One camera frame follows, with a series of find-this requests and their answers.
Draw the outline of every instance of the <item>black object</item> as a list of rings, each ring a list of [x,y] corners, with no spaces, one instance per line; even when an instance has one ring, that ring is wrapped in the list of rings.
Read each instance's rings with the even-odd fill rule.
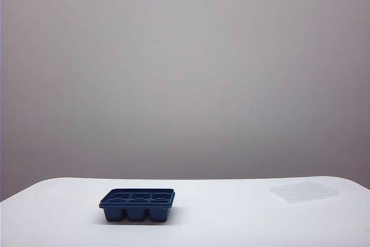
[[[172,206],[173,189],[113,189],[99,204],[107,221],[144,221],[149,214],[153,222],[166,222]]]

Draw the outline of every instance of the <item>ice cube tray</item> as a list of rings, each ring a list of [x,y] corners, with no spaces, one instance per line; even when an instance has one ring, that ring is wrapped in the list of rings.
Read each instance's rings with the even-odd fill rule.
[[[144,221],[149,215],[153,222],[165,222],[172,206],[173,189],[113,189],[101,201],[107,221]]]

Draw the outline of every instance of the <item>gray backdrop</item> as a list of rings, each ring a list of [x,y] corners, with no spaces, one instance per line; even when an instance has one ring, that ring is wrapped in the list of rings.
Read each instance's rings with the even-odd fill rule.
[[[40,180],[370,187],[370,0],[2,0],[2,198]]]

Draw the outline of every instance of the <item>clear plastic lid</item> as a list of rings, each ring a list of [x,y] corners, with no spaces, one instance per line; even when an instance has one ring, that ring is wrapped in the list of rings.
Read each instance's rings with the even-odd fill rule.
[[[289,203],[306,202],[339,196],[339,193],[319,183],[305,182],[271,188]]]

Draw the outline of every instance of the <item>white tabletop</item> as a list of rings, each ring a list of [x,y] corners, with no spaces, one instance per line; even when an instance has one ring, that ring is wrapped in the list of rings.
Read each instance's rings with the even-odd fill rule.
[[[289,204],[271,187],[318,182],[339,196]],[[113,188],[163,187],[176,196],[165,223],[107,222]],[[238,180],[58,178],[1,202],[1,246],[370,246],[370,190],[317,176]]]

